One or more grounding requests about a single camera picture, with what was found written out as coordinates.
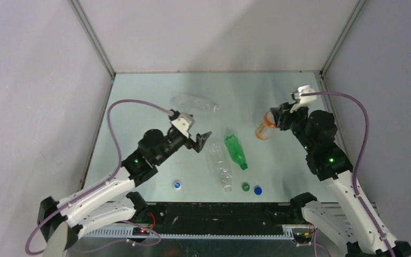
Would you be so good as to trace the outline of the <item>orange label bottle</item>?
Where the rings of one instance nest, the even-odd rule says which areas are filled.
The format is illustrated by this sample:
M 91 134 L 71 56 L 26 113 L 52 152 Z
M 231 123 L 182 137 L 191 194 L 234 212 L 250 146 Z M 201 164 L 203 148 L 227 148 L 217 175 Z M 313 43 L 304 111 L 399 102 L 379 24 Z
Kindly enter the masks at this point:
M 275 119 L 269 110 L 265 113 L 261 124 L 257 127 L 255 135 L 260 140 L 267 140 L 272 136 L 276 128 Z

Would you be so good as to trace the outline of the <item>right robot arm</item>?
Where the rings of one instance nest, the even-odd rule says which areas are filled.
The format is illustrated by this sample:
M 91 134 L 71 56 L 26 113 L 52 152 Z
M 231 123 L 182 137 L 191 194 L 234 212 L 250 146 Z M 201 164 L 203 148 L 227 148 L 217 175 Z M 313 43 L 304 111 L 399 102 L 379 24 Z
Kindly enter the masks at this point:
M 307 107 L 291 111 L 293 104 L 283 103 L 269 110 L 276 128 L 290 130 L 305 149 L 311 173 L 333 194 L 347 222 L 325 211 L 311 193 L 291 199 L 293 222 L 313 224 L 333 241 L 346 256 L 411 256 L 411 246 L 400 241 L 385 226 L 364 194 L 353 181 L 354 167 L 335 143 L 334 115 Z

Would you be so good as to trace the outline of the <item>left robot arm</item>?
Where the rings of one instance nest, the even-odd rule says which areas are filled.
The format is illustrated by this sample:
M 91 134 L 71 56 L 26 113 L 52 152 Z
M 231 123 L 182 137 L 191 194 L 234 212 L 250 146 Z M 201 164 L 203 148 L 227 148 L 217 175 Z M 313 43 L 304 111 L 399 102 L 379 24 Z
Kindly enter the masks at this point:
M 185 123 L 171 125 L 167 134 L 158 129 L 147 131 L 137 149 L 118 163 L 116 171 L 61 200 L 50 196 L 41 201 L 37 225 L 43 238 L 48 241 L 66 223 L 65 248 L 68 249 L 85 234 L 106 225 L 145 221 L 147 203 L 134 188 L 157 174 L 157 167 L 181 147 L 199 153 L 211 135 L 211 132 L 197 134 L 193 140 Z

